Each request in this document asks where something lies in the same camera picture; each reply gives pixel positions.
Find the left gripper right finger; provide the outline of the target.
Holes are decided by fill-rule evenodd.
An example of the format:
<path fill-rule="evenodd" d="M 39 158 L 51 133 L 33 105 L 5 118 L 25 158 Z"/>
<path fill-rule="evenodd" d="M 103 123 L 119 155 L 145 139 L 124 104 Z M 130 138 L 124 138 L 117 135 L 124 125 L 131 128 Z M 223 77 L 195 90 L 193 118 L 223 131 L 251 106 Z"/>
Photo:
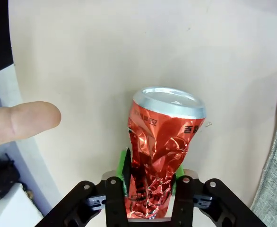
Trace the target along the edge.
<path fill-rule="evenodd" d="M 179 167 L 174 181 L 173 227 L 191 227 L 198 208 L 216 227 L 264 227 L 265 224 L 221 180 L 202 183 L 196 172 Z"/>

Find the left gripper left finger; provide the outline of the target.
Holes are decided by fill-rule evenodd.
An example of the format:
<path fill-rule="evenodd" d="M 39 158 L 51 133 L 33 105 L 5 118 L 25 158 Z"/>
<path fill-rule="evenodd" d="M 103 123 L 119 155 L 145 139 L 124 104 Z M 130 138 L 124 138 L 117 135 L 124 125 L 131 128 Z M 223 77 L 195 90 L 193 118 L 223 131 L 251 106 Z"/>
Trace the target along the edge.
<path fill-rule="evenodd" d="M 100 183 L 79 182 L 37 227 L 85 227 L 102 209 L 108 227 L 128 227 L 125 196 L 129 193 L 131 151 L 121 152 L 116 170 L 105 173 Z"/>

